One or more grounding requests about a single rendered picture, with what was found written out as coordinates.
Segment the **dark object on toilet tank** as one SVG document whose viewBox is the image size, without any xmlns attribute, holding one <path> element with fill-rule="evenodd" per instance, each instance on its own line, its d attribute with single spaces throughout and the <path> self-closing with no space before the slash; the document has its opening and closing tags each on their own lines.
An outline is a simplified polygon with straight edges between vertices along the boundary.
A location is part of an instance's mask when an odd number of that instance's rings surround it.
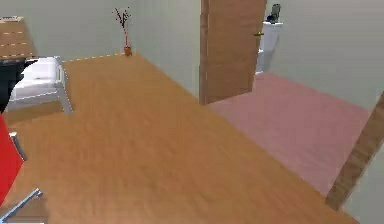
<svg viewBox="0 0 384 224">
<path fill-rule="evenodd" d="M 267 16 L 266 21 L 275 24 L 279 20 L 280 16 L 280 11 L 281 11 L 281 5 L 276 3 L 272 6 L 271 13 Z"/>
</svg>

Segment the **white toilet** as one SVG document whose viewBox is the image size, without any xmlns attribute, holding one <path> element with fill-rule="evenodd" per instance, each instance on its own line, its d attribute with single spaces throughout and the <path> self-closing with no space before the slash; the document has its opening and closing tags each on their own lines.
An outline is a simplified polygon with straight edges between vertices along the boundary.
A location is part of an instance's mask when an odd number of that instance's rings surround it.
<svg viewBox="0 0 384 224">
<path fill-rule="evenodd" d="M 257 64 L 256 64 L 256 73 L 260 74 L 266 72 L 271 63 L 271 59 L 274 53 L 274 50 L 277 46 L 279 40 L 279 34 L 283 24 L 281 22 L 270 23 L 264 22 L 262 35 L 260 39 Z"/>
</svg>

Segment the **brown wooden chest of drawers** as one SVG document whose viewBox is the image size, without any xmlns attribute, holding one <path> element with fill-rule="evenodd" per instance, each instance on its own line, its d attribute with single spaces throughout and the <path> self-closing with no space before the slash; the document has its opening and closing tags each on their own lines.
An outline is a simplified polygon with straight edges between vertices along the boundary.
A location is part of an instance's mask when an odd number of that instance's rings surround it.
<svg viewBox="0 0 384 224">
<path fill-rule="evenodd" d="M 25 19 L 0 17 L 0 59 L 36 58 L 37 52 Z"/>
</svg>

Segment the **brown wooden room door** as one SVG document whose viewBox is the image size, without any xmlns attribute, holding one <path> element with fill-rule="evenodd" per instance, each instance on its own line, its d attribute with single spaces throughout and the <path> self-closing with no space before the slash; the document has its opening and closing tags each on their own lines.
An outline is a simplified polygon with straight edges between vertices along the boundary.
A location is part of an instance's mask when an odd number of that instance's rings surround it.
<svg viewBox="0 0 384 224">
<path fill-rule="evenodd" d="M 199 102 L 253 88 L 267 0 L 201 0 Z"/>
</svg>

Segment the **twig plant in orange pot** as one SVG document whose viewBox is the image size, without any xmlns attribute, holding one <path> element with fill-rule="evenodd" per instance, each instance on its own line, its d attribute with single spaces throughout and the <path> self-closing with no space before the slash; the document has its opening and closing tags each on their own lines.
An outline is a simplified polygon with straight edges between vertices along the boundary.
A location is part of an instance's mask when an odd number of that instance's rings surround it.
<svg viewBox="0 0 384 224">
<path fill-rule="evenodd" d="M 116 16 L 115 20 L 119 23 L 122 28 L 122 33 L 124 35 L 124 55 L 130 57 L 132 55 L 132 48 L 130 45 L 129 34 L 128 34 L 128 25 L 127 22 L 131 18 L 131 14 L 128 12 L 129 7 L 126 9 L 120 10 L 115 8 L 113 14 Z"/>
</svg>

